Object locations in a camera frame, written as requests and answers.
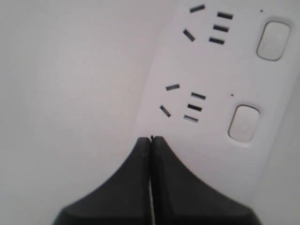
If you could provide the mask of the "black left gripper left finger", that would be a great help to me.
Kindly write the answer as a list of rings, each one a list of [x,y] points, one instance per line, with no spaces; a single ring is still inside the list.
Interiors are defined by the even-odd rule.
[[[100,187],[64,207],[55,225],[150,225],[149,138],[137,139],[119,169]]]

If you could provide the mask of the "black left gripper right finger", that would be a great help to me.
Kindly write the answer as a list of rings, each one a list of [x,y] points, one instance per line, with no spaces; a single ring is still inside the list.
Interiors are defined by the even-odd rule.
[[[157,225],[259,224],[251,208],[196,177],[162,136],[151,137],[151,191]]]

